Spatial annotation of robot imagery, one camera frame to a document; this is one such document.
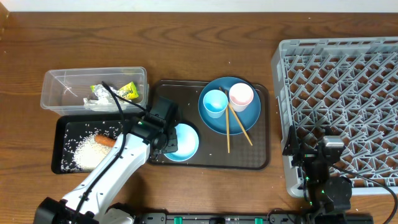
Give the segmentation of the orange carrot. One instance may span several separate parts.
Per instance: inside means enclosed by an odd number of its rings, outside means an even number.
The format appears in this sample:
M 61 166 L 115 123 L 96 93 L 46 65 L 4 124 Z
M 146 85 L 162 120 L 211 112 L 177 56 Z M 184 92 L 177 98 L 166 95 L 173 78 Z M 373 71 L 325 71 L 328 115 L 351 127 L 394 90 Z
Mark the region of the orange carrot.
M 95 142 L 97 142 L 98 144 L 107 146 L 107 147 L 113 147 L 114 144 L 116 143 L 116 141 L 114 139 L 111 139 L 107 136 L 103 136 L 103 135 L 96 135 L 94 138 Z

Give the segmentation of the white tissue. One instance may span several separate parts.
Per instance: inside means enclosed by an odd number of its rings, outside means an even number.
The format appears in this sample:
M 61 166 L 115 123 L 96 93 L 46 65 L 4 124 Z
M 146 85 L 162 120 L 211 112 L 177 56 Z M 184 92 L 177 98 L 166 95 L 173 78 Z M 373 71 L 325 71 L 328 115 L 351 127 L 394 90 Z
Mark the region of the white tissue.
M 84 109 L 97 112 L 118 112 L 118 106 L 108 90 L 100 89 L 83 99 Z

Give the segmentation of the light blue cup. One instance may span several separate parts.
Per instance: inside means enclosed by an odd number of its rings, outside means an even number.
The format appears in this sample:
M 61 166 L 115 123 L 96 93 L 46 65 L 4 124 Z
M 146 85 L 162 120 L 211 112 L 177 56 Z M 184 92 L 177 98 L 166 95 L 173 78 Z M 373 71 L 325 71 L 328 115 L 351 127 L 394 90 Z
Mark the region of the light blue cup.
M 209 117 L 219 118 L 228 106 L 228 98 L 221 90 L 210 90 L 203 97 L 203 106 Z

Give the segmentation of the white rice pile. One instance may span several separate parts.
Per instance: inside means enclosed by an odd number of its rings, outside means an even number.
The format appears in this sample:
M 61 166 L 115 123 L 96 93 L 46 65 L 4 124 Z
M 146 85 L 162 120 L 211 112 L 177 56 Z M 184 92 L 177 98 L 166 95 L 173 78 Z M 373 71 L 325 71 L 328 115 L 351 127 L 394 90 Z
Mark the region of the white rice pile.
M 67 123 L 62 134 L 60 172 L 91 172 L 111 150 L 111 147 L 95 142 L 95 136 L 100 134 L 116 139 L 121 133 L 120 121 Z

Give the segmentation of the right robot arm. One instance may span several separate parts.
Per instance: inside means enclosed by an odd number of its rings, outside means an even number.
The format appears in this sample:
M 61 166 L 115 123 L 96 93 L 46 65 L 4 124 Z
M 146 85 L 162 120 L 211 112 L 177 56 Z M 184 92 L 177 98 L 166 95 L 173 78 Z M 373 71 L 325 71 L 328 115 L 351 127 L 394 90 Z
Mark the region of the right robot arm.
M 291 156 L 291 165 L 305 173 L 303 194 L 311 208 L 295 218 L 295 223 L 346 223 L 345 211 L 351 208 L 352 182 L 346 177 L 332 177 L 330 167 L 340 160 L 343 140 L 330 127 L 314 148 L 299 143 L 296 130 L 289 127 L 282 154 Z

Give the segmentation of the light blue bowl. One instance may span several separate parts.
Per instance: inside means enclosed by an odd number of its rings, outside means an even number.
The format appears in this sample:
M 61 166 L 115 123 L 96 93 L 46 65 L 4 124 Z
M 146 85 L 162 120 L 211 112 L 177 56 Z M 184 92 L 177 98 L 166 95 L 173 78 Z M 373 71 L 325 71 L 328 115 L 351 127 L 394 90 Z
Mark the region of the light blue bowl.
M 194 128 L 187 124 L 178 124 L 177 132 L 177 151 L 166 153 L 165 156 L 174 162 L 189 160 L 195 155 L 199 147 L 199 137 Z

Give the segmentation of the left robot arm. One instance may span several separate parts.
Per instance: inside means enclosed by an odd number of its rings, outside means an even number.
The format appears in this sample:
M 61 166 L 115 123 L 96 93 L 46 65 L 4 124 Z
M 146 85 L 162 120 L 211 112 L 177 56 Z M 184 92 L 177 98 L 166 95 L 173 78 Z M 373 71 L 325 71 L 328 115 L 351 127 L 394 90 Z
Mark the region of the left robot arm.
M 89 176 L 60 201 L 47 197 L 34 223 L 134 223 L 135 216 L 111 202 L 150 154 L 177 150 L 178 104 L 158 98 L 155 106 L 130 119 L 121 118 L 122 133 Z

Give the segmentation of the foil snack wrapper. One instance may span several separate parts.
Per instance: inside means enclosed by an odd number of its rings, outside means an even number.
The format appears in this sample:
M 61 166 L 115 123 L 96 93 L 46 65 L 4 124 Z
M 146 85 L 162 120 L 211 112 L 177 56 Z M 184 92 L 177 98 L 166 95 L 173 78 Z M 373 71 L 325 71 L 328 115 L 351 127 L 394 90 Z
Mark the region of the foil snack wrapper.
M 111 98 L 110 92 L 103 85 L 92 85 L 90 89 L 97 99 Z M 139 97 L 138 90 L 133 82 L 124 85 L 118 90 L 113 87 L 110 87 L 110 89 L 126 100 L 133 100 Z

